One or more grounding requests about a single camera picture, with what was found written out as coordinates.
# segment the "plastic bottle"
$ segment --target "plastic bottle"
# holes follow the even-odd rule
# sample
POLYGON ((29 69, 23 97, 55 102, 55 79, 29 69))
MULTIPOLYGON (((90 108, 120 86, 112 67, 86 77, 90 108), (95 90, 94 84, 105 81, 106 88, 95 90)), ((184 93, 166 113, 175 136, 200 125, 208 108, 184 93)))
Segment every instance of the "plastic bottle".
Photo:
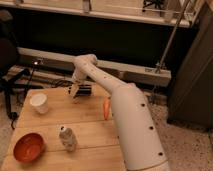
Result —
POLYGON ((62 126, 60 129, 59 138, 68 152, 75 151, 77 146, 77 139, 71 128, 62 126))

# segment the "dark cabinet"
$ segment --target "dark cabinet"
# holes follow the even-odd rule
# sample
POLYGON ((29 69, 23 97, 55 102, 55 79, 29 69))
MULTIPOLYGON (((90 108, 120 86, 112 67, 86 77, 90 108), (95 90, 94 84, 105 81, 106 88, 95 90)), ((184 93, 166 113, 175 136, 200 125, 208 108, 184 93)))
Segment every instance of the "dark cabinet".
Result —
POLYGON ((199 18, 198 35, 171 83, 168 121, 213 128, 213 11, 207 4, 199 18))

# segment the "carrot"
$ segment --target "carrot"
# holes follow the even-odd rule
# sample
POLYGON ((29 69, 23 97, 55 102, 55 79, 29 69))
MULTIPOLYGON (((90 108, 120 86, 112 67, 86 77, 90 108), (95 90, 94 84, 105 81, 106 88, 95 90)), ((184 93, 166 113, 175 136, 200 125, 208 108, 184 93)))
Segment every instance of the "carrot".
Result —
POLYGON ((109 112, 110 112, 110 99, 109 98, 106 98, 104 100, 103 109, 104 109, 104 119, 108 120, 109 112))

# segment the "wooden table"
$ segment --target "wooden table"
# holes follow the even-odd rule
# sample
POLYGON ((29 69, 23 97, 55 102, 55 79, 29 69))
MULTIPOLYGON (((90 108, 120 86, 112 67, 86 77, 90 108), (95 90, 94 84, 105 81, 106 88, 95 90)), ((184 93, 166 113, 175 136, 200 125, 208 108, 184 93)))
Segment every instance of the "wooden table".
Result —
POLYGON ((90 97, 72 99, 68 88, 30 90, 1 171, 125 171, 117 134, 112 120, 103 117, 103 100, 108 96, 100 86, 93 85, 90 97), (39 115, 29 104, 38 92, 48 96, 50 110, 39 115), (60 126, 73 129, 77 150, 65 151, 59 139, 60 126), (44 138, 46 149, 34 163, 21 164, 13 156, 13 148, 23 135, 37 132, 44 138))

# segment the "black panel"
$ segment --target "black panel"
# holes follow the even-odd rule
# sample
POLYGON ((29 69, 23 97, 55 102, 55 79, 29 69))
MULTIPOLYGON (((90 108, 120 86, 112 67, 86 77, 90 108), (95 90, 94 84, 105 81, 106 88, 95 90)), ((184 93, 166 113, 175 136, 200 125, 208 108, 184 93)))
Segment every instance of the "black panel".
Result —
MULTIPOLYGON (((172 27, 57 13, 8 9, 14 17, 19 46, 154 67, 160 60, 172 27)), ((178 30, 166 60, 173 74, 197 32, 178 30)))

